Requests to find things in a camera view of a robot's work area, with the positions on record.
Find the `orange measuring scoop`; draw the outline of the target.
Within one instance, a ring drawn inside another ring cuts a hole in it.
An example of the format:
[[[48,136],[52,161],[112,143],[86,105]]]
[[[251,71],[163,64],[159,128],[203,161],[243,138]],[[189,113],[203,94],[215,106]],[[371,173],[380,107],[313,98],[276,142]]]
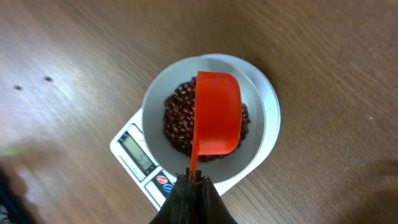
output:
[[[197,73],[189,179],[194,182],[199,179],[199,156],[225,155],[236,148],[241,110],[241,92],[235,77],[224,72]]]

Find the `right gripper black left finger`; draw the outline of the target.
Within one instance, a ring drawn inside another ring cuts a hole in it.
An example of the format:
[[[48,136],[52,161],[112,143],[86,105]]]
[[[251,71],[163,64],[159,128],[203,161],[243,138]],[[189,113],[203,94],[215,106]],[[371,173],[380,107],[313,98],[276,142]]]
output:
[[[163,206],[150,224],[191,224],[195,204],[195,184],[185,174],[177,181]]]

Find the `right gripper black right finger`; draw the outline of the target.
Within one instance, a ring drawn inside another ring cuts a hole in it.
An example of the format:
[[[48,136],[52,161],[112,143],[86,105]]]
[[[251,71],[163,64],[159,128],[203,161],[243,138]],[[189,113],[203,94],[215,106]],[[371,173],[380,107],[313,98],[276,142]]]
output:
[[[208,176],[203,176],[201,181],[197,182],[195,210],[197,223],[237,224]]]

